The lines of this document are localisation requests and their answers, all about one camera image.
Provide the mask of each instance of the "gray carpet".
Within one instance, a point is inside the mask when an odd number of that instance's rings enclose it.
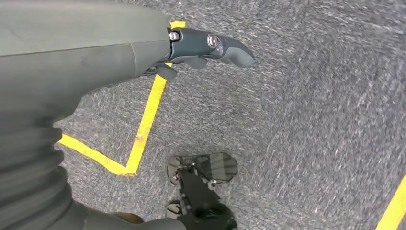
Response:
[[[161,217],[175,154],[225,150],[220,187],[243,230],[374,229],[406,173],[406,5],[401,0],[142,0],[188,27],[244,41],[255,67],[175,66],[137,177],[66,153],[75,198]],[[125,163],[152,78],[83,98],[64,131]]]
[[[403,217],[402,223],[400,223],[398,230],[406,230],[406,218]]]

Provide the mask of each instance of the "robotic leg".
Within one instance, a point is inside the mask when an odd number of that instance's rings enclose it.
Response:
[[[214,194],[201,194],[199,203],[189,189],[194,184],[204,191],[199,175],[213,179],[207,161],[176,170],[191,210],[177,219],[134,224],[141,221],[74,201],[59,166],[63,152],[54,149],[62,131],[53,123],[71,115],[83,95],[141,75],[172,79],[176,72],[164,63],[203,68],[207,58],[241,67],[254,61],[235,39],[171,30],[162,13],[147,8],[100,0],[1,0],[0,230],[194,230],[230,220]]]
[[[233,213],[210,189],[236,174],[237,161],[223,152],[170,158],[168,177],[180,185],[181,196],[168,206],[166,216],[180,220],[187,229],[236,230]]]

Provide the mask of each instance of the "metal screw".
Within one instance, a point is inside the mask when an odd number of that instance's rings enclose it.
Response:
[[[178,41],[180,39],[179,33],[176,31],[172,31],[169,33],[169,39],[174,42],[174,41]]]
[[[207,36],[207,44],[209,45],[210,48],[215,48],[217,45],[217,40],[214,34],[209,34]]]

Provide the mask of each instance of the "yellow tape line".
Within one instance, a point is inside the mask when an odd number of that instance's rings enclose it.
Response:
[[[122,166],[119,163],[113,161],[112,159],[104,156],[102,153],[89,148],[82,142],[80,142],[66,134],[62,135],[62,139],[59,141],[59,143],[65,145],[66,147],[74,149],[89,158],[92,158],[97,163],[103,165],[107,170],[109,170],[115,174],[123,174],[126,172],[126,168],[124,166]]]
[[[406,175],[400,182],[376,230],[397,230],[406,213]]]
[[[170,23],[172,28],[186,27],[186,22],[175,21]],[[102,153],[93,150],[86,146],[82,142],[66,135],[62,135],[62,139],[59,143],[76,150],[77,152],[95,160],[97,163],[104,166],[107,170],[116,175],[134,176],[136,175],[138,166],[141,162],[141,157],[144,152],[145,145],[147,143],[148,135],[151,130],[152,124],[157,114],[159,103],[161,101],[162,93],[165,89],[166,80],[157,75],[152,85],[151,92],[149,93],[148,101],[145,106],[144,114],[142,115],[141,123],[138,127],[137,135],[133,143],[133,147],[130,152],[130,157],[127,161],[127,166],[124,167],[114,160],[106,157]]]

